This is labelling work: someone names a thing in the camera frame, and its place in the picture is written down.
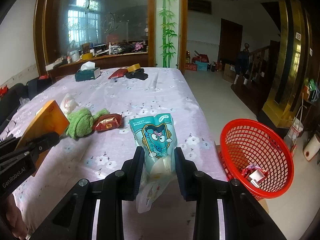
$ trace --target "air vent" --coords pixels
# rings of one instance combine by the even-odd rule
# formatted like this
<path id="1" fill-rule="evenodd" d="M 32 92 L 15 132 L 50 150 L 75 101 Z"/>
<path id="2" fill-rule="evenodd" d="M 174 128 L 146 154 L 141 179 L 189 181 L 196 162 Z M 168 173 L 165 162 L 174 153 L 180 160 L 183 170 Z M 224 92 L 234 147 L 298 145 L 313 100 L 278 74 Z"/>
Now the air vent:
<path id="1" fill-rule="evenodd" d="M 188 11 L 212 14 L 211 1 L 188 0 Z"/>

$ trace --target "bed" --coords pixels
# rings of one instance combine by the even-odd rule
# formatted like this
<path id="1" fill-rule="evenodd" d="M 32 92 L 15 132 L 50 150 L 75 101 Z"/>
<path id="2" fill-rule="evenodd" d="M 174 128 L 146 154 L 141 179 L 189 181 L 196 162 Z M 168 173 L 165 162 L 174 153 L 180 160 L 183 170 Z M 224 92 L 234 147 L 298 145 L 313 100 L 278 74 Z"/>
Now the bed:
<path id="1" fill-rule="evenodd" d="M 23 106 L 12 118 L 16 137 L 23 132 L 46 101 L 61 103 L 69 93 L 80 107 L 95 114 L 102 108 L 122 114 L 124 127 L 93 133 L 74 140 L 63 138 L 53 147 L 35 177 L 29 177 L 15 192 L 23 220 L 33 232 L 60 199 L 82 178 L 104 179 L 121 168 L 135 152 L 129 120 L 170 113 L 178 146 L 198 170 L 226 181 L 204 114 L 183 75 L 177 69 L 145 68 L 145 80 L 108 80 L 116 69 L 101 72 L 95 80 L 75 82 L 67 76 Z M 134 202 L 123 202 L 124 239 L 192 239 L 196 203 L 186 203 L 177 180 L 171 182 L 149 212 L 138 214 Z"/>

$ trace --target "wooden counter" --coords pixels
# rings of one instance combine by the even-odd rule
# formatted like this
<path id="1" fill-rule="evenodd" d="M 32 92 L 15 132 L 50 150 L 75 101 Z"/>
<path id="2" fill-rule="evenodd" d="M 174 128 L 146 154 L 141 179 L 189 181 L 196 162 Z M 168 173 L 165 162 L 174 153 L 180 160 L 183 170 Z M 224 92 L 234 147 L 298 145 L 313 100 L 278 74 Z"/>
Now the wooden counter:
<path id="1" fill-rule="evenodd" d="M 108 69 L 114 67 L 127 67 L 139 63 L 141 67 L 148 67 L 147 52 L 132 52 L 117 55 L 105 55 L 101 57 L 93 57 L 89 60 L 80 60 L 54 68 L 49 71 L 49 76 L 53 82 L 57 82 L 61 78 L 75 74 L 83 63 L 92 61 L 96 63 L 96 67 L 100 69 Z"/>

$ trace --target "screw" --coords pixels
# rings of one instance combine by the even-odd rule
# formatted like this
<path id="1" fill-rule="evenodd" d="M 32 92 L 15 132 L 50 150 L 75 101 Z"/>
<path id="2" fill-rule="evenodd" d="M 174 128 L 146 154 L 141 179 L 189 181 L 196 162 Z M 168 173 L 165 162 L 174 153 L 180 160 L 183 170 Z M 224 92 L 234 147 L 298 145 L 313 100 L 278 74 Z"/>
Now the screw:
<path id="1" fill-rule="evenodd" d="M 195 171 L 195 176 L 196 177 L 201 178 L 201 177 L 203 177 L 203 175 L 204 175 L 204 173 L 202 171 Z"/>
<path id="2" fill-rule="evenodd" d="M 240 185 L 240 181 L 239 181 L 238 179 L 232 179 L 232 180 L 231 180 L 231 184 L 232 184 L 233 186 L 239 186 L 239 185 Z"/>
<path id="3" fill-rule="evenodd" d="M 81 187 L 85 186 L 88 184 L 88 180 L 87 179 L 81 179 L 79 180 L 79 183 L 78 183 Z"/>
<path id="4" fill-rule="evenodd" d="M 118 170 L 118 171 L 115 172 L 115 175 L 116 175 L 117 177 L 122 177 L 122 176 L 124 175 L 124 171 Z"/>

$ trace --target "blue snack bag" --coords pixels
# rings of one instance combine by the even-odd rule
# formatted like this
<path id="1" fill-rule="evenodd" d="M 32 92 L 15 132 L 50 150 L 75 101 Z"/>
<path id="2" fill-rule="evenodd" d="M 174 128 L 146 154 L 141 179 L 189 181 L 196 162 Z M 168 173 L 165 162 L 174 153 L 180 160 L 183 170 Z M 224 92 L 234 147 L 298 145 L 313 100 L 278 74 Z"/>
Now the blue snack bag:
<path id="1" fill-rule="evenodd" d="M 150 210 L 165 187 L 175 176 L 174 149 L 177 137 L 170 114 L 157 114 L 131 119 L 131 131 L 137 146 L 145 152 L 139 194 L 136 199 L 139 213 Z"/>

